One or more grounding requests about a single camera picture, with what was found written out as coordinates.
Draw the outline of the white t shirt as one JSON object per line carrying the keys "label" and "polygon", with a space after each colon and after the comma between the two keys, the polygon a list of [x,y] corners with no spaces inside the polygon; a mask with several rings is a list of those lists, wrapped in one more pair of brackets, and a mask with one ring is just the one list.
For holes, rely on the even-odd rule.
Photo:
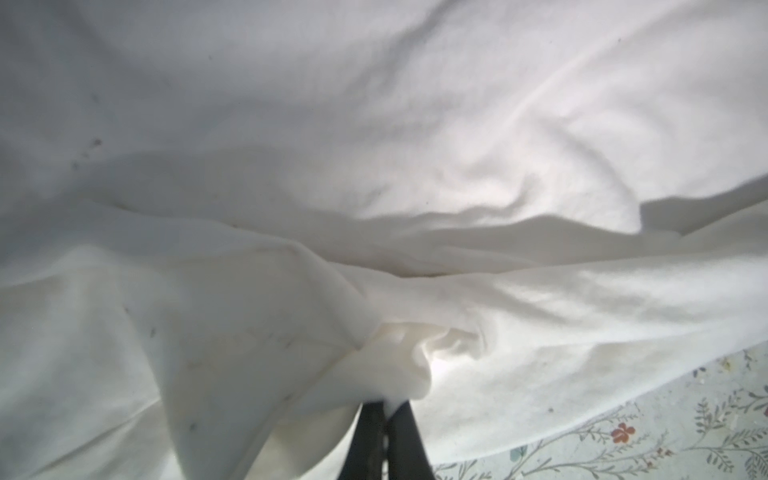
{"label": "white t shirt", "polygon": [[763,1],[5,1],[1,475],[436,462],[767,338]]}

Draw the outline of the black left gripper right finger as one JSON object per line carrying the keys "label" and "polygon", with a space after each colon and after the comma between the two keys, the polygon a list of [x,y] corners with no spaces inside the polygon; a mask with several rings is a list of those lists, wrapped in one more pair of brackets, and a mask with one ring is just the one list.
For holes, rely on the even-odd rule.
{"label": "black left gripper right finger", "polygon": [[386,433],[389,479],[435,479],[409,402],[403,403],[391,415]]}

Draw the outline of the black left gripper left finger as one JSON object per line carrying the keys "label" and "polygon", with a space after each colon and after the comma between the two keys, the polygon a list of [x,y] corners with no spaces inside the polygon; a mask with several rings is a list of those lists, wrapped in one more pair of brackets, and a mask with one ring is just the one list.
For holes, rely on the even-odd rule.
{"label": "black left gripper left finger", "polygon": [[366,403],[361,407],[338,480],[382,479],[385,427],[382,402]]}

